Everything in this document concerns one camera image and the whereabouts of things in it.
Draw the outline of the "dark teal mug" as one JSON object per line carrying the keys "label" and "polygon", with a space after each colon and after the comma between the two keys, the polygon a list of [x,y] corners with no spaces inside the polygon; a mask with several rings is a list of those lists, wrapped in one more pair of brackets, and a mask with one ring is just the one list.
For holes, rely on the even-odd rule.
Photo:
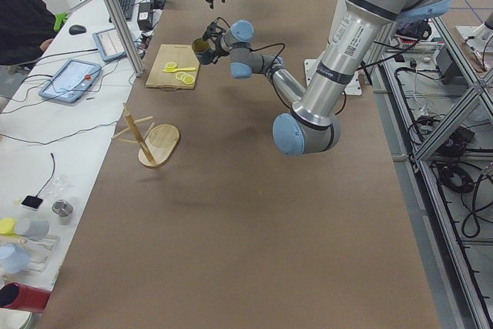
{"label": "dark teal mug", "polygon": [[200,64],[209,65],[212,62],[214,51],[207,40],[195,39],[191,47]]}

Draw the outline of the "wooden cup storage rack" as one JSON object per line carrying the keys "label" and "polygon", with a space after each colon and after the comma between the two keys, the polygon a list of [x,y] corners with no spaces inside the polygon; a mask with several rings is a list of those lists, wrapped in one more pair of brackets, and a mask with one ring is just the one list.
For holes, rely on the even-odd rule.
{"label": "wooden cup storage rack", "polygon": [[[178,128],[171,124],[156,125],[153,116],[134,119],[129,107],[123,103],[122,117],[127,127],[113,135],[112,140],[139,146],[138,160],[147,168],[163,166],[170,158],[180,140]],[[139,131],[138,123],[152,121],[145,134]]]}

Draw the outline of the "small steel cup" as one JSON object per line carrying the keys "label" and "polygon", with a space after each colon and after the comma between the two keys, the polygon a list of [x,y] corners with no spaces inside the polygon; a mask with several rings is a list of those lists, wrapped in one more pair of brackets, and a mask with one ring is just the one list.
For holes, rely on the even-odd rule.
{"label": "small steel cup", "polygon": [[61,225],[69,225],[74,214],[72,205],[66,200],[56,200],[52,204],[52,212],[58,217]]}

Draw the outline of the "grey cup lying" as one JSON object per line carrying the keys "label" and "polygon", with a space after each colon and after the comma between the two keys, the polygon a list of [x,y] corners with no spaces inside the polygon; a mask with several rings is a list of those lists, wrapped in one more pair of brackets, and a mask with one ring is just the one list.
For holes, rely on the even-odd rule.
{"label": "grey cup lying", "polygon": [[14,228],[15,234],[30,240],[41,240],[49,233],[49,221],[21,218]]}

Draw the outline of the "light blue cup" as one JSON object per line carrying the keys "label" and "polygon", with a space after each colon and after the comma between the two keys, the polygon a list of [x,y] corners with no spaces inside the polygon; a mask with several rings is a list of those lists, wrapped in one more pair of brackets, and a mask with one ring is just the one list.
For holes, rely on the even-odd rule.
{"label": "light blue cup", "polygon": [[25,270],[31,262],[31,255],[18,244],[1,245],[1,265],[9,274]]}

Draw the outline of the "red cylinder cup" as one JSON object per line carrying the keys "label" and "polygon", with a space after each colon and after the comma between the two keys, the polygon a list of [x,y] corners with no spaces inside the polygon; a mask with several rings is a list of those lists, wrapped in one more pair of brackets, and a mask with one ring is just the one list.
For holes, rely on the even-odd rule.
{"label": "red cylinder cup", "polygon": [[41,314],[51,291],[21,283],[6,284],[1,288],[1,308]]}

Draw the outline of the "lemon slice end of row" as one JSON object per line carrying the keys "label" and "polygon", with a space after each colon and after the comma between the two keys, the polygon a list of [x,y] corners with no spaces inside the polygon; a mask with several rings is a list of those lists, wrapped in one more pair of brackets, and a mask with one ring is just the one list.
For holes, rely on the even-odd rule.
{"label": "lemon slice end of row", "polygon": [[191,86],[195,83],[195,78],[192,75],[183,75],[181,77],[182,82],[185,85]]}

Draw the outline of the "yellow plastic knife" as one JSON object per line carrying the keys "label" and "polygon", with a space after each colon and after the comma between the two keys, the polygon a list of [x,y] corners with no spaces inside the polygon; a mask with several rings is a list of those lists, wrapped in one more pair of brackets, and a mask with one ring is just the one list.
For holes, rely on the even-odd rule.
{"label": "yellow plastic knife", "polygon": [[175,73],[175,72],[194,72],[196,71],[196,67],[183,67],[183,68],[164,68],[163,72]]}

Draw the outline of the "lemon slice middle of row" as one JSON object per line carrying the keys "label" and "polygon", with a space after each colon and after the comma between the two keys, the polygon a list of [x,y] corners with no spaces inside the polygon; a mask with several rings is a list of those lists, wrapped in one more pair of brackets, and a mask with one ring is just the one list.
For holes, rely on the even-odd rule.
{"label": "lemon slice middle of row", "polygon": [[176,72],[175,73],[175,78],[178,80],[183,79],[185,76],[188,76],[187,72]]}

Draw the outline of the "wooden cutting board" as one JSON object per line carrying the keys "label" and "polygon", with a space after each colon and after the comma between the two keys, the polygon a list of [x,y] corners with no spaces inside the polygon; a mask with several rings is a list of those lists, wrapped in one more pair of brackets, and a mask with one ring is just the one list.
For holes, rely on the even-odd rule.
{"label": "wooden cutting board", "polygon": [[190,45],[162,44],[145,87],[176,90],[195,88],[200,63]]}

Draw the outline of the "lemon slice by knife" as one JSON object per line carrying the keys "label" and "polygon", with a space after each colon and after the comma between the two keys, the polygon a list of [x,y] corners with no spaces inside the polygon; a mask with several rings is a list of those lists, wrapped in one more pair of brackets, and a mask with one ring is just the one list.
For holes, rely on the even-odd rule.
{"label": "lemon slice by knife", "polygon": [[177,63],[176,62],[167,62],[165,64],[165,68],[163,69],[165,72],[174,72],[177,70]]}

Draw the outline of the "black computer mouse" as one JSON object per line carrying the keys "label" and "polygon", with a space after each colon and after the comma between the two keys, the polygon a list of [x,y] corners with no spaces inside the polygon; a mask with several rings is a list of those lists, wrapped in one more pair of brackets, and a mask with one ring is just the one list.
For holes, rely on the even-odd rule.
{"label": "black computer mouse", "polygon": [[86,33],[86,27],[83,25],[72,25],[69,28],[69,34],[70,35],[80,35]]}

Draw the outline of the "blue teach pendant near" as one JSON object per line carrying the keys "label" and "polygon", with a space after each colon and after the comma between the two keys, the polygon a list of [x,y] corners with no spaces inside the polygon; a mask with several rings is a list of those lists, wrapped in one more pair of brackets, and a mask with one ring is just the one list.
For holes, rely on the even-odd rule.
{"label": "blue teach pendant near", "polygon": [[39,96],[49,101],[74,103],[92,87],[101,70],[100,64],[69,59],[43,86]]}

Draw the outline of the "small black square pad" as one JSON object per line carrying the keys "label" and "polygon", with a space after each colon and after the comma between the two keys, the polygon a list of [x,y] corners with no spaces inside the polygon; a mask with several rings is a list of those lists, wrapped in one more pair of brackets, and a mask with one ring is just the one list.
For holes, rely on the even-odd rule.
{"label": "small black square pad", "polygon": [[28,195],[21,202],[21,205],[29,208],[30,210],[37,210],[43,203],[43,199],[38,196]]}

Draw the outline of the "aluminium frame post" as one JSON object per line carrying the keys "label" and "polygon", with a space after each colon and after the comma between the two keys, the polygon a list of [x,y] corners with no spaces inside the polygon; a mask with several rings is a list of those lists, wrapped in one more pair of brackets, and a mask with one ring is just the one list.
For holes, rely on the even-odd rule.
{"label": "aluminium frame post", "polygon": [[143,63],[133,42],[129,27],[127,26],[124,14],[118,0],[103,0],[112,23],[116,28],[120,41],[129,59],[136,77],[140,77],[143,72]]}

